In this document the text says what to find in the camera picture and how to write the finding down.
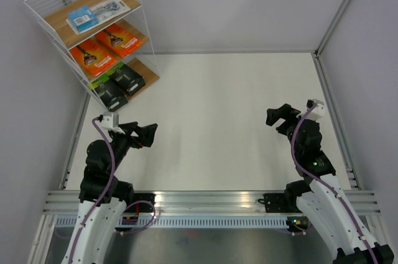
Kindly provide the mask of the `white Gillette razor pack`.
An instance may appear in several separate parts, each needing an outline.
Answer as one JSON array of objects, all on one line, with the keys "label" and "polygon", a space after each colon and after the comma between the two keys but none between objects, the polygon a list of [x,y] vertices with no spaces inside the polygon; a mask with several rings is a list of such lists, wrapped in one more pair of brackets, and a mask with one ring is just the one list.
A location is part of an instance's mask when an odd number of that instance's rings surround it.
[{"label": "white Gillette razor pack", "polygon": [[94,6],[83,6],[68,13],[66,23],[77,35],[131,11],[122,0],[105,0]]}]

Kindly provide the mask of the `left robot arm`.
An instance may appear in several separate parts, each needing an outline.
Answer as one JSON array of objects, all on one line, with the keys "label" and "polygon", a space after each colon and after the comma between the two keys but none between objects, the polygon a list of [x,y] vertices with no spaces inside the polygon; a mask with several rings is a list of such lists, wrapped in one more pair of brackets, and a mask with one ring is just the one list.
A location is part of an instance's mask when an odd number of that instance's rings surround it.
[{"label": "left robot arm", "polygon": [[91,123],[101,139],[86,150],[86,166],[80,183],[78,214],[63,263],[103,263],[116,223],[136,201],[131,183],[120,181],[115,173],[132,148],[151,147],[157,124],[144,127],[137,122],[106,123],[104,116]]}]

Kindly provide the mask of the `orange razor box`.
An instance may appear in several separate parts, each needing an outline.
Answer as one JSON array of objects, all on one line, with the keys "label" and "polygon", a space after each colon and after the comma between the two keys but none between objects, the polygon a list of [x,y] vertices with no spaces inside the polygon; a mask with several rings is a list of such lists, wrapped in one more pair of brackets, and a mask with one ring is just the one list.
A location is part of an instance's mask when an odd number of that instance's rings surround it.
[{"label": "orange razor box", "polygon": [[118,24],[112,24],[98,32],[95,39],[120,58],[135,52],[146,40],[145,37],[134,34]]},{"label": "orange razor box", "polygon": [[117,63],[117,59],[111,53],[91,38],[71,48],[69,52],[92,76],[104,73]]}]

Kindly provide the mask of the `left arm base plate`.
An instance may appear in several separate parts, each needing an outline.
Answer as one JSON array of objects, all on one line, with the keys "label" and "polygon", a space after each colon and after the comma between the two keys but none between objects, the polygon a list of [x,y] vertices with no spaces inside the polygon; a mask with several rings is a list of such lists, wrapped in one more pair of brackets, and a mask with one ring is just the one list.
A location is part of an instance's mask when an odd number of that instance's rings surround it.
[{"label": "left arm base plate", "polygon": [[135,214],[152,213],[152,207],[155,206],[155,194],[149,192],[135,193],[132,203],[134,205],[129,208],[128,212]]}]

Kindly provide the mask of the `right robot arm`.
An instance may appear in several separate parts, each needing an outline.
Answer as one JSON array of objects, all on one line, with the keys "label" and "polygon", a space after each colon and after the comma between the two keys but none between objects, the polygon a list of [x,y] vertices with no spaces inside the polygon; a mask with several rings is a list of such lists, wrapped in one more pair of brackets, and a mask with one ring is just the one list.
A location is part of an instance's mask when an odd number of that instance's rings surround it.
[{"label": "right robot arm", "polygon": [[307,101],[306,112],[284,104],[267,110],[266,125],[282,120],[276,131],[287,137],[290,154],[301,180],[287,184],[284,204],[300,211],[328,247],[333,263],[393,263],[394,252],[380,244],[362,223],[341,187],[336,170],[322,150],[318,119],[325,105]]}]

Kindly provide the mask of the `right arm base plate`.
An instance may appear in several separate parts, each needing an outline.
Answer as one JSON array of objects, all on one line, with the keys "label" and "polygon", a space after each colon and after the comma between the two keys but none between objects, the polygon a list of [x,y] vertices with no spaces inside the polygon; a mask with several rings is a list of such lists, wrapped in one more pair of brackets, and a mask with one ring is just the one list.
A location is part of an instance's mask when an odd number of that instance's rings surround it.
[{"label": "right arm base plate", "polygon": [[266,213],[292,213],[284,193],[263,194]]}]

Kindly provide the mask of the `black green razor box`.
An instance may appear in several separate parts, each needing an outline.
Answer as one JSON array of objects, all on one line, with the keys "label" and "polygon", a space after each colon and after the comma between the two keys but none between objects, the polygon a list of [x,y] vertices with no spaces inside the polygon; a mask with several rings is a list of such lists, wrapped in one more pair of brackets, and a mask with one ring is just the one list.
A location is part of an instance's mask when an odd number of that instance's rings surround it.
[{"label": "black green razor box", "polygon": [[108,111],[115,112],[128,103],[123,91],[105,73],[92,81],[88,87],[97,94]]},{"label": "black green razor box", "polygon": [[144,78],[123,62],[107,71],[107,75],[129,96],[135,95],[146,85]]}]

